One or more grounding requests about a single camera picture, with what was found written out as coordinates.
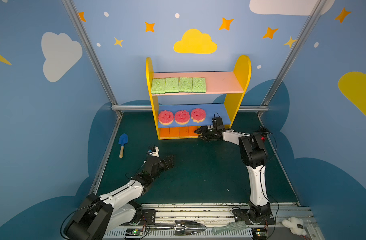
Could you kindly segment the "orange sponge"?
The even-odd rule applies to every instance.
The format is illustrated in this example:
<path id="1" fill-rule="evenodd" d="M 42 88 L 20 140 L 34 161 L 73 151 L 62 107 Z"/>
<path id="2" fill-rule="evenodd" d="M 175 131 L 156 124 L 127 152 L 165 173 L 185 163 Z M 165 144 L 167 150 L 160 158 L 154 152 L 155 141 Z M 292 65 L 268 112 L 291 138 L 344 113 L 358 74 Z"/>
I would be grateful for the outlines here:
<path id="1" fill-rule="evenodd" d="M 169 128 L 169 137 L 178 138 L 179 137 L 179 128 Z"/>
<path id="2" fill-rule="evenodd" d="M 195 131 L 198 129 L 198 126 L 190 126 L 189 127 L 189 137 L 197 138 L 199 134 L 195 133 Z"/>
<path id="3" fill-rule="evenodd" d="M 186 138 L 189 134 L 189 128 L 188 127 L 180 127 L 179 128 L 179 137 L 180 138 Z"/>
<path id="4" fill-rule="evenodd" d="M 170 137 L 170 128 L 161 128 L 160 129 L 160 138 L 169 138 Z"/>

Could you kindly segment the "green sponge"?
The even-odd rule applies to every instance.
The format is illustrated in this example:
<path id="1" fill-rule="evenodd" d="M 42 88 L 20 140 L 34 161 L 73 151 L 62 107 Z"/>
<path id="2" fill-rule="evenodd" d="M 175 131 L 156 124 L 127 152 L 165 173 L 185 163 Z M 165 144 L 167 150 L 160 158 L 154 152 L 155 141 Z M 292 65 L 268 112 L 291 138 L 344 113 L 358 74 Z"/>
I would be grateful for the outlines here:
<path id="1" fill-rule="evenodd" d="M 193 93 L 206 93 L 206 79 L 205 78 L 192 78 L 192 92 Z"/>
<path id="2" fill-rule="evenodd" d="M 193 87 L 193 78 L 192 77 L 180 77 L 179 78 L 179 92 L 182 93 L 191 93 Z"/>
<path id="3" fill-rule="evenodd" d="M 178 93 L 179 92 L 179 78 L 165 78 L 165 93 Z"/>
<path id="4" fill-rule="evenodd" d="M 165 94 L 165 78 L 158 78 L 152 80 L 151 94 L 152 95 L 162 95 Z"/>

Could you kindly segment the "pink smiley sponge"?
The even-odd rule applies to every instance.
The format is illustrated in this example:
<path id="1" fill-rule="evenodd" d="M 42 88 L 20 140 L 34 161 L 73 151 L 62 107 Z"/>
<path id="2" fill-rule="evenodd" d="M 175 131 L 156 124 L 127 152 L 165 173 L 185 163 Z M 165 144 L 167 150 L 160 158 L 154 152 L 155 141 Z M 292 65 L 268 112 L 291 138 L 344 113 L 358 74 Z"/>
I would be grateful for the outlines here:
<path id="1" fill-rule="evenodd" d="M 174 122 L 174 114 L 171 111 L 161 111 L 158 114 L 158 122 L 163 126 L 168 126 Z"/>
<path id="2" fill-rule="evenodd" d="M 200 108 L 194 109 L 191 111 L 191 119 L 195 123 L 201 123 L 206 119 L 206 111 Z"/>
<path id="3" fill-rule="evenodd" d="M 174 120 L 179 125 L 186 125 L 189 123 L 191 117 L 190 113 L 186 110 L 180 110 L 175 113 Z"/>

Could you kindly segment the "pink smiley sponge front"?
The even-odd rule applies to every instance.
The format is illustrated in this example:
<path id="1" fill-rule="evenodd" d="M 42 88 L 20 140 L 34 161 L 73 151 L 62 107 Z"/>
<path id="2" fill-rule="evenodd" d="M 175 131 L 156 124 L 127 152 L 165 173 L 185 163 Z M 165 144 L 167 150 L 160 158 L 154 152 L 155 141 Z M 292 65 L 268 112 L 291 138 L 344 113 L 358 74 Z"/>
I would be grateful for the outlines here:
<path id="1" fill-rule="evenodd" d="M 186 125 L 189 123 L 191 117 L 190 113 L 186 110 L 180 110 L 175 113 L 174 120 L 179 125 Z"/>

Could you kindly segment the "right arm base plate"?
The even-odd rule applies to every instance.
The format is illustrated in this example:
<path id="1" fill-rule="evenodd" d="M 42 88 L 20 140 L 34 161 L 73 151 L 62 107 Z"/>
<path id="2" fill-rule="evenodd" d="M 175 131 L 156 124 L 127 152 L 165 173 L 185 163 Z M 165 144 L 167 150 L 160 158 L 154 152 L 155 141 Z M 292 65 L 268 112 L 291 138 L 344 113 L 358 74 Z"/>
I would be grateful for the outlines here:
<path id="1" fill-rule="evenodd" d="M 247 225 L 273 225 L 276 223 L 271 210 L 234 207 L 231 211 L 236 222 L 244 221 Z"/>

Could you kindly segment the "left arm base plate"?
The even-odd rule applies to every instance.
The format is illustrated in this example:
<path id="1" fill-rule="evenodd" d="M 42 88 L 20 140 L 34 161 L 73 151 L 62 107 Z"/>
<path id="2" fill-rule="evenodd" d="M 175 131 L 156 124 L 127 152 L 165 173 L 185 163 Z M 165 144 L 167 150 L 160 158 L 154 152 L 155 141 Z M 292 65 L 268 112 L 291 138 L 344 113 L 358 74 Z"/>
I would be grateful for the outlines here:
<path id="1" fill-rule="evenodd" d="M 142 210 L 136 213 L 134 219 L 126 223 L 127 226 L 153 225 L 156 220 L 156 210 Z"/>

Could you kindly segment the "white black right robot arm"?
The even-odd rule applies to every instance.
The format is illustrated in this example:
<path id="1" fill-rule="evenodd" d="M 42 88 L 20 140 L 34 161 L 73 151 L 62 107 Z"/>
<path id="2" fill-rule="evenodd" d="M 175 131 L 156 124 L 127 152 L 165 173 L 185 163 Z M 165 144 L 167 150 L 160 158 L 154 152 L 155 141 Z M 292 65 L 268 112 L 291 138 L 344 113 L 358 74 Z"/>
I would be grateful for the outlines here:
<path id="1" fill-rule="evenodd" d="M 194 131 L 204 141 L 223 140 L 240 148 L 242 162 L 247 167 L 250 179 L 250 208 L 254 210 L 269 209 L 270 203 L 266 193 L 265 170 L 269 154 L 265 147 L 267 135 L 271 132 L 260 127 L 257 131 L 247 134 L 220 125 L 220 118 L 213 120 L 213 126 L 201 126 Z"/>

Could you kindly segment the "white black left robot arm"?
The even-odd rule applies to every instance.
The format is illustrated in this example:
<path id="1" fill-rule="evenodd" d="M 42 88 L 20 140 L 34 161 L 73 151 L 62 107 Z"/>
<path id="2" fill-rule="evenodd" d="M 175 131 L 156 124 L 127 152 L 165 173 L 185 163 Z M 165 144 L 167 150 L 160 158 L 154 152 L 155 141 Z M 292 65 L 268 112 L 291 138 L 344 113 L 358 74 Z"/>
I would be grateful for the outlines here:
<path id="1" fill-rule="evenodd" d="M 62 223 L 60 235 L 65 240 L 101 240 L 104 235 L 124 224 L 138 222 L 142 206 L 134 200 L 148 192 L 162 172 L 174 167 L 175 156 L 161 159 L 158 155 L 148 156 L 144 169 L 127 184 L 104 195 L 90 194 L 77 210 Z"/>

